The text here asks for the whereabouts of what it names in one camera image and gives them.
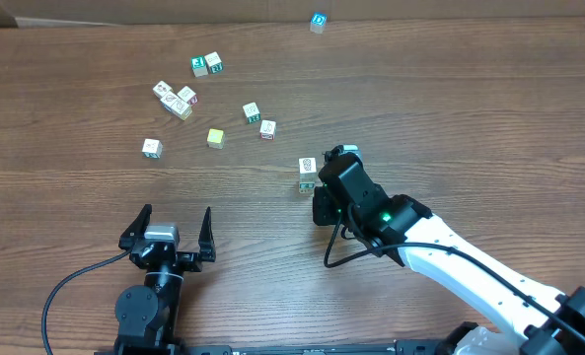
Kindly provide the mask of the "wooden number two block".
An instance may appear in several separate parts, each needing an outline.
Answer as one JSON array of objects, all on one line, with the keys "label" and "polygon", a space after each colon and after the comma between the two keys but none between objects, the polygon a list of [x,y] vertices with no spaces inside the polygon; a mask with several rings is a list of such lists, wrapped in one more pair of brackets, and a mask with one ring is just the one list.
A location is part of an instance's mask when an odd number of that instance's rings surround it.
[{"label": "wooden number two block", "polygon": [[317,178],[317,163],[314,157],[300,158],[299,163],[299,181],[315,181]]}]

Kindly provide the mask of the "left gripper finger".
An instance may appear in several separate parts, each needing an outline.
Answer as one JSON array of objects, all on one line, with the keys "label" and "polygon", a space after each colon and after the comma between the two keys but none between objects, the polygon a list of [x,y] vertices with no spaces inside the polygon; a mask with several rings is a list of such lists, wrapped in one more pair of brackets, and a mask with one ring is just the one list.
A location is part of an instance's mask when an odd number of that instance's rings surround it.
[{"label": "left gripper finger", "polygon": [[199,256],[203,262],[214,262],[216,260],[216,247],[214,243],[212,224],[211,224],[211,208],[207,207],[200,233],[198,237]]},{"label": "left gripper finger", "polygon": [[150,223],[152,205],[145,204],[134,221],[120,235],[118,247],[123,250],[130,250],[136,242],[143,238],[147,226]]}]

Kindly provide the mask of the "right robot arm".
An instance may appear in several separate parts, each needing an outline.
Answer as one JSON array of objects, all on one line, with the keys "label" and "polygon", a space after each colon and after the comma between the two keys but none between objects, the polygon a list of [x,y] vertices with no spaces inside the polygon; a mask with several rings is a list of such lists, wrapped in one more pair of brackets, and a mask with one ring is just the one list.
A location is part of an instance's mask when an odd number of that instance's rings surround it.
[{"label": "right robot arm", "polygon": [[438,354],[585,354],[585,287],[567,295],[526,277],[454,232],[430,208],[405,194],[389,196],[364,170],[359,153],[325,153],[313,197],[313,220],[335,237],[355,239],[364,255],[387,256],[451,291],[491,321],[457,327]]}]

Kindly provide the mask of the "green number four block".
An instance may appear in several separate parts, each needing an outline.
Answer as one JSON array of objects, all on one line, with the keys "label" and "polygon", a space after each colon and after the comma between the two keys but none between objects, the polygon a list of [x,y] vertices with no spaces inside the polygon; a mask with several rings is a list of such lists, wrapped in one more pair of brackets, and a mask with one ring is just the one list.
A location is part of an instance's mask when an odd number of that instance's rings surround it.
[{"label": "green number four block", "polygon": [[315,184],[313,182],[301,181],[299,183],[299,190],[301,190],[301,189],[314,189],[314,188],[315,188]]}]

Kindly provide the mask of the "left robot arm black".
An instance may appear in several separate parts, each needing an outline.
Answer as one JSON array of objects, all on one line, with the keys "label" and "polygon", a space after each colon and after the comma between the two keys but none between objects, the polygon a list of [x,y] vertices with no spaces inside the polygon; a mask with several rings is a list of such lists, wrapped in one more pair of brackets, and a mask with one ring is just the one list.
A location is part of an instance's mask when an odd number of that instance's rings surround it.
[{"label": "left robot arm black", "polygon": [[216,259],[210,209],[203,217],[198,251],[180,251],[177,225],[154,224],[151,214],[152,206],[144,205],[119,238],[118,247],[145,277],[116,300],[115,354],[186,354],[184,341],[175,336],[183,275],[200,272],[204,262]]}]

